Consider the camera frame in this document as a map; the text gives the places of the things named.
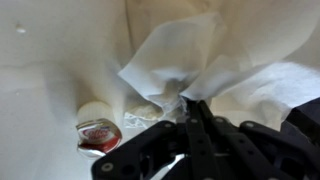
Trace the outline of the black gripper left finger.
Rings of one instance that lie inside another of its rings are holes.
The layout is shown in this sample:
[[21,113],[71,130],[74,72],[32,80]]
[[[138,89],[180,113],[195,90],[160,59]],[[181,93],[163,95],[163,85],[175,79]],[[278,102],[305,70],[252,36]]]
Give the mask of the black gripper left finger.
[[94,162],[92,180],[150,180],[182,153],[185,126],[160,121]]

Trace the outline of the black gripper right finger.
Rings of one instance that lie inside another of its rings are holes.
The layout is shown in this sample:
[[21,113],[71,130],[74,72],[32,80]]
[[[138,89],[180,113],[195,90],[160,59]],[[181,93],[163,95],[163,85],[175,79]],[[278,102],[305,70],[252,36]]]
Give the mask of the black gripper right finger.
[[320,152],[307,140],[275,131],[253,121],[238,128],[214,116],[204,101],[187,101],[187,109],[220,138],[239,161],[237,170],[252,180],[320,180]]

